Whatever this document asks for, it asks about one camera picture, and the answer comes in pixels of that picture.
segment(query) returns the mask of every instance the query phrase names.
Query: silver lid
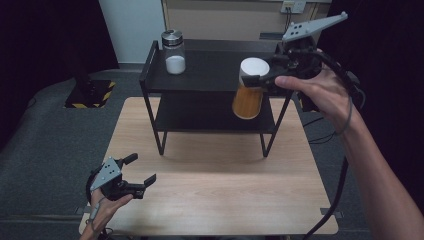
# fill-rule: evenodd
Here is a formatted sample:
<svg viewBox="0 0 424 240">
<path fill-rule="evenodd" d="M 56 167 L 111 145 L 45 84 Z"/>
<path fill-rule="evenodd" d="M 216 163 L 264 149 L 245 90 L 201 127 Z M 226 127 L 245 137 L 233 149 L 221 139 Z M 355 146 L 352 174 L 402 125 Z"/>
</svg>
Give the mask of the silver lid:
<svg viewBox="0 0 424 240">
<path fill-rule="evenodd" d="M 167 46 L 175 46 L 183 42 L 183 33 L 170 29 L 162 33 L 162 43 Z"/>
</svg>

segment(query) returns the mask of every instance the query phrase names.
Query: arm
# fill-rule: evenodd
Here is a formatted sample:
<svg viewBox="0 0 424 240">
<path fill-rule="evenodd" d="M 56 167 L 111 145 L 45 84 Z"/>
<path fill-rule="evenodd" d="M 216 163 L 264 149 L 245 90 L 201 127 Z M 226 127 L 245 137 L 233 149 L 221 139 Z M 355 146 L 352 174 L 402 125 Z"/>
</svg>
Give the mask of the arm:
<svg viewBox="0 0 424 240">
<path fill-rule="evenodd" d="M 96 189 L 91 195 L 91 209 L 100 201 L 100 208 L 97 212 L 96 217 L 92 223 L 88 223 L 83 233 L 81 234 L 80 240 L 96 240 L 100 232 L 106 228 L 106 224 L 112 219 L 116 211 L 126 205 L 133 196 L 131 194 L 126 195 L 116 201 L 110 201 L 107 198 L 103 198 L 103 194 L 100 189 Z"/>
<path fill-rule="evenodd" d="M 277 77 L 277 86 L 302 91 L 318 106 L 337 132 L 349 114 L 349 99 L 332 71 L 310 80 Z M 390 169 L 355 107 L 348 128 L 340 135 L 358 183 L 365 216 L 375 239 L 424 239 L 424 218 Z"/>
</svg>

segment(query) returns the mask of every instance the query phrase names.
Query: black shelf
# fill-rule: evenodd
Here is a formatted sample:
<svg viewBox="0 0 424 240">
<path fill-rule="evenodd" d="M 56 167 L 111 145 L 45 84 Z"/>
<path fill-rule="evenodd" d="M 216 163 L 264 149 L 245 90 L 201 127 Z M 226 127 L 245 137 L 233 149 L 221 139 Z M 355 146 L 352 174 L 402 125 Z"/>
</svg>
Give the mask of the black shelf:
<svg viewBox="0 0 424 240">
<path fill-rule="evenodd" d="M 225 49 L 220 51 L 205 45 L 204 41 L 199 41 L 200 45 L 195 49 L 187 49 L 186 70 L 180 75 L 172 75 L 166 71 L 164 52 L 159 49 L 157 41 L 153 42 L 140 75 L 140 86 L 159 154 L 164 154 L 168 132 L 204 132 L 259 134 L 263 155 L 268 156 L 293 92 L 286 92 L 276 122 L 267 93 L 263 95 L 258 116 L 251 120 L 238 118 L 233 113 L 232 102 L 239 84 L 240 63 L 248 57 L 265 59 L 273 52 L 246 51 L 246 48 L 240 48 L 242 42 L 218 43 Z M 248 44 L 247 49 L 250 49 L 253 45 Z M 159 93 L 161 98 L 156 116 L 150 106 L 151 93 Z M 263 134 L 271 134 L 267 145 Z"/>
<path fill-rule="evenodd" d="M 263 98 L 260 114 L 251 120 L 232 110 L 234 92 L 162 94 L 155 123 L 158 131 L 212 133 L 267 133 L 274 131 L 271 105 Z"/>
</svg>

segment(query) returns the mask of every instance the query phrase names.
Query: gray floor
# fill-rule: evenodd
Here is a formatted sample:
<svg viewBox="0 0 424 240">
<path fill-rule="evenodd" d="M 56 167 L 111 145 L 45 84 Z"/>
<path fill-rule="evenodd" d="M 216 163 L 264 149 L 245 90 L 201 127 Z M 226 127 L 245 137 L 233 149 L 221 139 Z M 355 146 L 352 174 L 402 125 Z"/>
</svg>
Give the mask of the gray floor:
<svg viewBox="0 0 424 240">
<path fill-rule="evenodd" d="M 103 160 L 125 99 L 141 96 L 138 77 L 138 72 L 125 71 L 92 74 L 93 79 L 116 82 L 101 109 L 63 108 L 75 84 L 72 79 L 36 94 L 14 137 L 0 153 L 0 239 L 78 239 L 80 216 L 74 210 L 86 204 L 85 181 Z M 321 117 L 319 113 L 300 116 L 303 123 Z M 312 140 L 333 129 L 321 120 L 305 131 Z M 311 149 L 332 200 L 343 159 L 340 143 L 333 138 L 311 145 Z M 339 232 L 311 239 L 371 239 L 350 172 L 337 211 L 344 216 L 337 220 Z"/>
</svg>

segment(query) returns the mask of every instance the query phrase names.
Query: shelf leg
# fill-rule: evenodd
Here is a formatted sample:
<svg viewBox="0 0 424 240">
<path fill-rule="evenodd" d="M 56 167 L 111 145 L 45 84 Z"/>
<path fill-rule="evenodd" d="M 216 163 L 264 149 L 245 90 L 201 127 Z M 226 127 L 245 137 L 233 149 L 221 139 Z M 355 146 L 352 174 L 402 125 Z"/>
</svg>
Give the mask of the shelf leg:
<svg viewBox="0 0 424 240">
<path fill-rule="evenodd" d="M 163 141 L 161 144 L 158 129 L 155 123 L 155 118 L 153 116 L 152 105 L 150 105 L 149 94 L 147 93 L 147 91 L 144 90 L 144 88 L 141 88 L 141 90 L 143 91 L 143 98 L 144 98 L 144 101 L 146 102 L 146 108 L 149 114 L 150 123 L 152 124 L 153 134 L 155 135 L 156 145 L 158 146 L 159 154 L 163 155 L 165 151 L 165 142 L 166 142 L 167 132 L 164 132 Z"/>
<path fill-rule="evenodd" d="M 265 140 L 263 134 L 261 136 L 262 152 L 264 157 L 268 157 L 269 152 L 271 151 L 272 144 L 274 143 L 275 136 L 277 135 L 278 129 L 280 128 L 281 121 L 283 120 L 284 114 L 286 113 L 287 107 L 289 106 L 291 97 L 293 95 L 292 90 L 287 91 L 286 100 L 284 101 L 283 107 L 281 108 L 280 115 L 278 116 L 277 123 L 275 124 L 274 132 L 271 135 L 271 139 L 268 142 L 268 146 L 265 149 Z"/>
<path fill-rule="evenodd" d="M 159 149 L 160 155 L 163 155 L 163 153 L 165 152 L 165 144 L 166 144 L 166 137 L 167 136 L 168 136 L 168 131 L 163 132 L 162 147 L 161 147 L 161 149 Z"/>
</svg>

